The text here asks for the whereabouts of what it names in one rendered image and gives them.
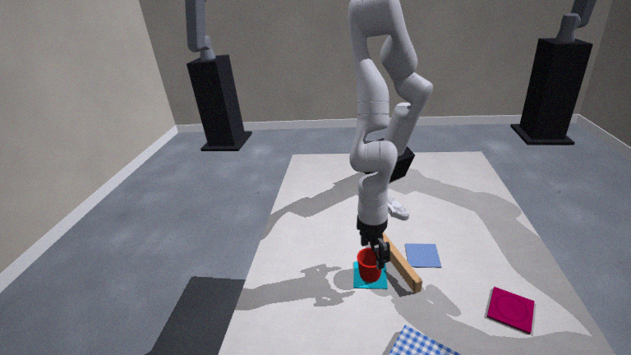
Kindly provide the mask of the maroon square pad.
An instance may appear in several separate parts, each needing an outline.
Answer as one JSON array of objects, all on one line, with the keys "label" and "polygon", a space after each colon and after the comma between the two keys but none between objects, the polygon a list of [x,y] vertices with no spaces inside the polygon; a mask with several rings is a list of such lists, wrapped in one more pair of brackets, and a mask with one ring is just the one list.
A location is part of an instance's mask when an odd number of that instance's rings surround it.
[{"label": "maroon square pad", "polygon": [[494,287],[487,318],[530,334],[534,301]]}]

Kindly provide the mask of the red cup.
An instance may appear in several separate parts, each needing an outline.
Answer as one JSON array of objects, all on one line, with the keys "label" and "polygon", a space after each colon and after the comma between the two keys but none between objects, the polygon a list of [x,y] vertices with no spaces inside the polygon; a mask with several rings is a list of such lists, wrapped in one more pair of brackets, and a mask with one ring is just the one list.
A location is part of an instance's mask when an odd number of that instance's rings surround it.
[{"label": "red cup", "polygon": [[[376,257],[371,248],[364,248],[357,254],[359,274],[362,280],[373,283],[380,278],[381,270],[376,269]],[[363,264],[362,264],[363,263]]]}]

